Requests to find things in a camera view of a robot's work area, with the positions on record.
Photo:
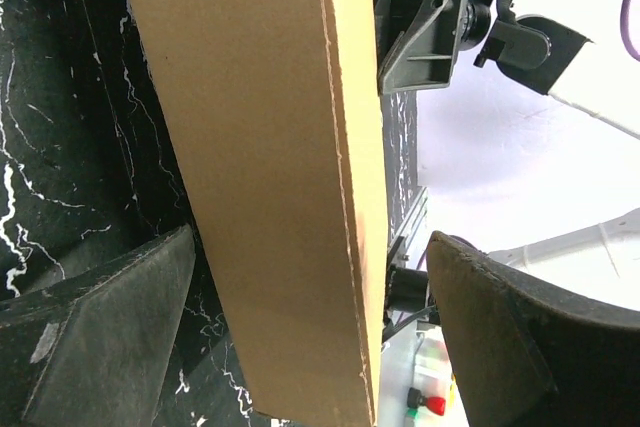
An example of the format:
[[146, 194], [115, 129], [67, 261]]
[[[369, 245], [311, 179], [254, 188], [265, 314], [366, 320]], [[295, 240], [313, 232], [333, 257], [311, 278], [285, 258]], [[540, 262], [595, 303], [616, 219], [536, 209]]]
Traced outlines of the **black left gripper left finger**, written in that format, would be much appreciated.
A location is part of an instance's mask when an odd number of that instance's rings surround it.
[[151, 425], [195, 258], [185, 225], [2, 302], [2, 425]]

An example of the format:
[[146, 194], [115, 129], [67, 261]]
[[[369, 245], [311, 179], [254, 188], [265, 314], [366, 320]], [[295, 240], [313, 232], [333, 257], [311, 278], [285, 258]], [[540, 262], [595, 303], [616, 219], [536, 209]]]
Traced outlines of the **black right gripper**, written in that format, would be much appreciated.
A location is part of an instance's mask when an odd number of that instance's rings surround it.
[[388, 49], [378, 73], [382, 95], [445, 88], [458, 53], [507, 55], [523, 28], [513, 0], [391, 0]]

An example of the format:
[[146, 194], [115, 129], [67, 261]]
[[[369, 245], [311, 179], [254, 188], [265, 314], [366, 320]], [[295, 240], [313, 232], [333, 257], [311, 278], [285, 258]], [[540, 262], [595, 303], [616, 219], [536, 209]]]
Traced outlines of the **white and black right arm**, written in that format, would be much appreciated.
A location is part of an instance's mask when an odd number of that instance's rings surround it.
[[373, 0], [380, 95], [443, 89], [458, 55], [480, 49], [507, 78], [632, 136], [639, 135], [639, 52], [629, 37], [629, 4], [619, 30], [625, 61], [555, 20], [517, 16], [514, 0]]

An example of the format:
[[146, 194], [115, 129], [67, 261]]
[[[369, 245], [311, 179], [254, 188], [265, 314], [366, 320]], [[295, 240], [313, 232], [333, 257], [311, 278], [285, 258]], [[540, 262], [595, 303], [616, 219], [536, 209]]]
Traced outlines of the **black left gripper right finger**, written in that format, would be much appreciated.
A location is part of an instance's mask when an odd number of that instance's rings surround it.
[[472, 426], [636, 426], [639, 314], [436, 231], [430, 287]]

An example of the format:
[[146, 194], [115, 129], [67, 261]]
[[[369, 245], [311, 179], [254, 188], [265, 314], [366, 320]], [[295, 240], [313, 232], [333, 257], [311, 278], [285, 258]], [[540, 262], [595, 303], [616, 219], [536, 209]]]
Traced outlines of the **brown cardboard box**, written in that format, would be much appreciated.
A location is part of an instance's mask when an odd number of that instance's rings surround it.
[[254, 407], [376, 422], [387, 253], [372, 0], [129, 0]]

